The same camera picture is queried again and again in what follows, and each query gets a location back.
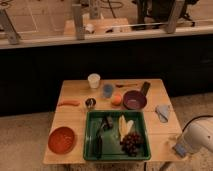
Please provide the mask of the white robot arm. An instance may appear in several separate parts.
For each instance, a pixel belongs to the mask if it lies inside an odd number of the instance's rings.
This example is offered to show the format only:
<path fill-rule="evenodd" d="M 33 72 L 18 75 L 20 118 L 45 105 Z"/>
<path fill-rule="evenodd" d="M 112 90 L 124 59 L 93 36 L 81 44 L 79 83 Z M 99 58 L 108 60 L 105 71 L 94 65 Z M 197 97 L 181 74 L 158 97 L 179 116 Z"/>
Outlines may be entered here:
<path fill-rule="evenodd" d="M 197 153 L 201 148 L 213 153 L 213 117 L 192 121 L 173 146 L 182 158 Z"/>

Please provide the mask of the white and yellow gripper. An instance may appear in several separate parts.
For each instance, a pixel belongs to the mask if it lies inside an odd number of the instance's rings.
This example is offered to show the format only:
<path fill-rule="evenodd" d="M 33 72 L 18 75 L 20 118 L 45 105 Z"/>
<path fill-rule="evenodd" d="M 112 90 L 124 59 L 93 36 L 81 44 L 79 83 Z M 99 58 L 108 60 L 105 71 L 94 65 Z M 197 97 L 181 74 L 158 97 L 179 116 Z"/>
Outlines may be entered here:
<path fill-rule="evenodd" d="M 187 144 L 184 140 L 184 134 L 180 134 L 180 135 L 175 135 L 171 138 L 171 148 L 173 149 L 173 147 L 176 145 L 176 144 L 181 144 L 186 152 L 188 153 L 188 150 L 187 150 Z"/>

